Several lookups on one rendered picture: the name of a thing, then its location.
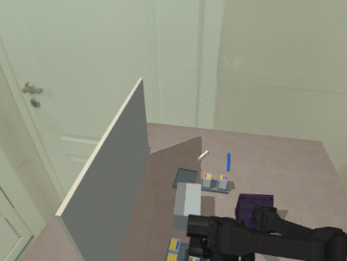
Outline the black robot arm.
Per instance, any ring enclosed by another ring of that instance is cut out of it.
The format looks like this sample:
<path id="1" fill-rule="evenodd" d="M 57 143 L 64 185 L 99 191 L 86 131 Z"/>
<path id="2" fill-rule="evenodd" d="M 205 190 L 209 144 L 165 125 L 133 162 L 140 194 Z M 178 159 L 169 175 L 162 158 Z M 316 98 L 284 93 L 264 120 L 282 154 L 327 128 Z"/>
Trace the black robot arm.
<path id="1" fill-rule="evenodd" d="M 259 232 L 246 227 L 241 219 L 191 214 L 186 236 L 208 240 L 213 261 L 236 261 L 234 256 L 250 253 L 304 261 L 347 261 L 347 233 L 341 228 L 305 228 L 281 219 L 277 208 L 255 206 L 251 221 Z"/>

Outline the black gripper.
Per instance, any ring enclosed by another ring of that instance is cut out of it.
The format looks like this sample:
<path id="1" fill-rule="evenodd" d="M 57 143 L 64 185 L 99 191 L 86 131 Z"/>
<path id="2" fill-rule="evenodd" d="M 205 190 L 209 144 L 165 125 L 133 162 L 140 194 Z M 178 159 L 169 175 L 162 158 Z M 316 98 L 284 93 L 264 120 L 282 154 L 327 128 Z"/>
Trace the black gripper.
<path id="1" fill-rule="evenodd" d="M 210 261 L 213 261 L 211 257 L 211 252 L 213 249 L 210 249 L 207 247 L 208 240 L 199 239 L 199 238 L 193 238 L 191 237 L 190 243 L 188 246 L 188 254 L 189 256 L 193 257 L 203 257 L 204 259 L 209 259 Z M 203 252 L 202 252 L 203 251 Z M 241 260 L 239 257 L 234 256 L 233 260 L 236 261 L 255 261 L 255 253 L 250 253 L 244 257 L 241 257 Z"/>

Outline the grey flat panel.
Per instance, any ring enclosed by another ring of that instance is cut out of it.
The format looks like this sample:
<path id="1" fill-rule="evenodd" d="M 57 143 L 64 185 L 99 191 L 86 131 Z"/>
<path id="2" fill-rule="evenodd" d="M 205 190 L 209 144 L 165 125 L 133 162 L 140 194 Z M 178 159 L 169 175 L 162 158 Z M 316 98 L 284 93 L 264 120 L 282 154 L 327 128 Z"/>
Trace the grey flat panel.
<path id="1" fill-rule="evenodd" d="M 55 215 L 81 261 L 118 261 L 148 159 L 141 77 Z"/>

